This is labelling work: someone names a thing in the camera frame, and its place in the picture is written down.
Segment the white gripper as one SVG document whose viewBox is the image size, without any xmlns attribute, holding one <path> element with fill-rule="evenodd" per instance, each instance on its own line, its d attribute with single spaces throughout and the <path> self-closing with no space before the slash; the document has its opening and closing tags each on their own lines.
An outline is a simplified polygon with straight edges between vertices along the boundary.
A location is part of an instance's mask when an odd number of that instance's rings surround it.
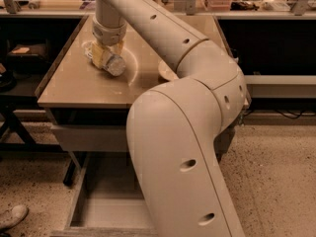
<svg viewBox="0 0 316 237">
<path fill-rule="evenodd" d="M 96 17 L 93 18 L 92 33 L 98 42 L 92 43 L 91 53 L 92 62 L 97 68 L 103 69 L 113 55 L 108 46 L 114 45 L 115 54 L 121 55 L 124 46 L 122 39 L 125 36 L 126 27 L 127 23 L 114 28 L 106 27 L 99 23 Z"/>
</svg>

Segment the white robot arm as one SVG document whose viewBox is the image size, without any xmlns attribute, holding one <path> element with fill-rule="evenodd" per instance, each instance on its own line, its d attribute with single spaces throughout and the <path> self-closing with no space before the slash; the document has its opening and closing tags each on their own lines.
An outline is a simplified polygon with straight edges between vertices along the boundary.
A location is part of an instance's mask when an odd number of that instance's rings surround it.
<svg viewBox="0 0 316 237">
<path fill-rule="evenodd" d="M 159 237 L 245 237 L 214 141 L 241 113 L 238 64 L 152 0 L 98 0 L 118 12 L 176 73 L 132 104 L 126 136 Z"/>
</svg>

